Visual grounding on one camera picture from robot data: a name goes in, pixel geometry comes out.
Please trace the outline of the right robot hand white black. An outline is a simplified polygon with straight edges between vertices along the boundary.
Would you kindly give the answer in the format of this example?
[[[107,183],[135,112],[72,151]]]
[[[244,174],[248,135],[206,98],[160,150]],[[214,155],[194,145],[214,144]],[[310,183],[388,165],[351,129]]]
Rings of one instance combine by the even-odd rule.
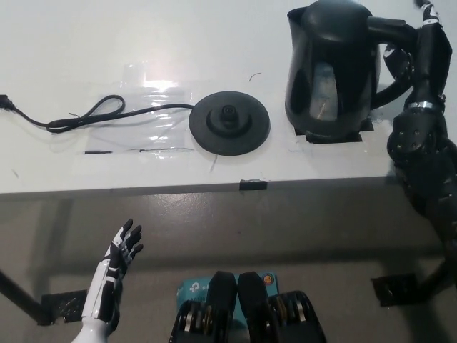
[[[416,29],[416,50],[406,52],[393,44],[386,46],[383,59],[394,82],[383,90],[384,101],[389,103],[412,89],[406,108],[444,110],[443,92],[453,50],[433,3],[415,1],[414,4],[423,14],[422,25]]]

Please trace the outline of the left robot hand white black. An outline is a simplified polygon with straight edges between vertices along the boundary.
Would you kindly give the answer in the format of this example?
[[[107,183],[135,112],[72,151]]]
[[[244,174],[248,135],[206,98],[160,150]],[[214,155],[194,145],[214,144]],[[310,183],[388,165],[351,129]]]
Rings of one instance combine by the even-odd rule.
[[[117,231],[104,257],[98,263],[87,292],[83,318],[112,324],[119,318],[122,282],[135,256],[144,248],[142,227],[132,219]]]

